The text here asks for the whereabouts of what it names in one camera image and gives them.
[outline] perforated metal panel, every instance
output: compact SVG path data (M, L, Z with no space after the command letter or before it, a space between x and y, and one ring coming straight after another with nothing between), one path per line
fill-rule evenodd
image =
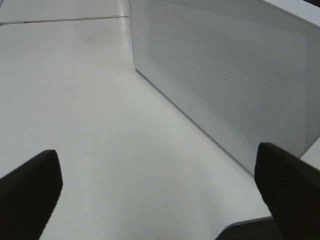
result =
M137 69L250 171L260 142L300 156L319 135L317 27L257 0L131 5Z

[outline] white perforated box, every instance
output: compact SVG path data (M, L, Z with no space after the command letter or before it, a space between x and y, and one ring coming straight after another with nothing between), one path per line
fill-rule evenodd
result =
M320 28L262 0L131 0L135 67L251 172L320 134Z

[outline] white table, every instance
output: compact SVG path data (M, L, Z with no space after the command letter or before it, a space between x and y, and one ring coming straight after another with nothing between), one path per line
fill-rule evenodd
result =
M4 0L0 22L123 15L127 0Z
M253 177L134 69L124 19L0 27L0 177L56 149L42 240L209 240L269 216Z

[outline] white tabletop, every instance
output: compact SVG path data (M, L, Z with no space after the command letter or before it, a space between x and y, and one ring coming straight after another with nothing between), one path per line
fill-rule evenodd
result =
M208 240L270 215L253 177L134 69L125 20L0 27L0 177L56 149L42 240Z
M127 0L4 0L0 22L122 15L124 1Z

